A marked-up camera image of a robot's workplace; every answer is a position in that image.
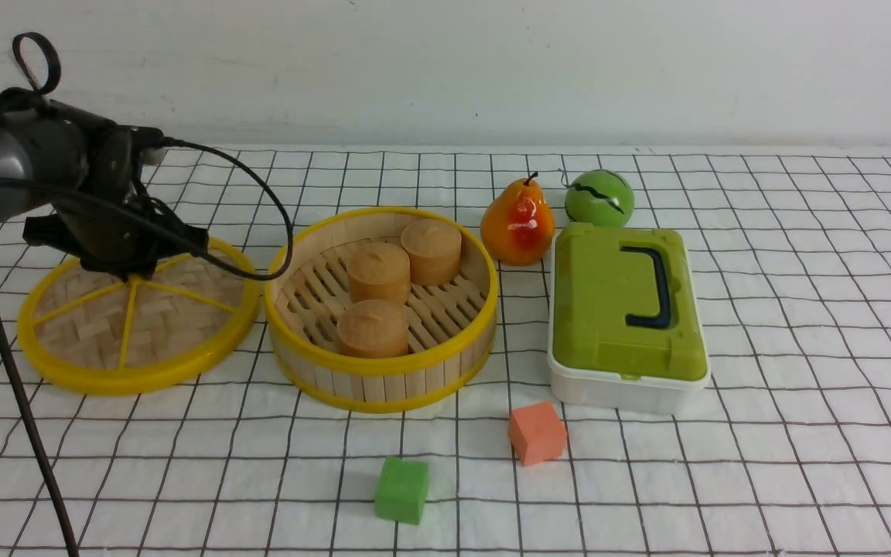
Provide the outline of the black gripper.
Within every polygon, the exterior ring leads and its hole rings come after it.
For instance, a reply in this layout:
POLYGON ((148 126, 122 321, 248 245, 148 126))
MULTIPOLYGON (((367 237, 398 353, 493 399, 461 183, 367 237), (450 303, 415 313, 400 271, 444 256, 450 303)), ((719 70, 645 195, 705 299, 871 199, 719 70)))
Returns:
POLYGON ((111 125, 87 144, 86 169, 77 186, 54 186, 53 214, 28 217, 22 237, 79 260, 89 272, 151 278, 159 261, 204 255, 206 229, 185 224, 142 184, 146 159, 169 144, 153 127, 111 125))

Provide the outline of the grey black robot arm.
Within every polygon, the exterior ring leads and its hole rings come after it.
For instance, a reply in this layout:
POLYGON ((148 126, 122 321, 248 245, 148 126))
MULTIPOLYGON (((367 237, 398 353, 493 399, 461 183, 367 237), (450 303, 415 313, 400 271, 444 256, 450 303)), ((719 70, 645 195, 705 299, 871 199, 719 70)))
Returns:
POLYGON ((146 193, 164 134, 32 91, 0 93, 0 223, 25 216, 22 239, 77 258, 90 272, 148 278, 164 258, 204 253, 207 230, 146 193))

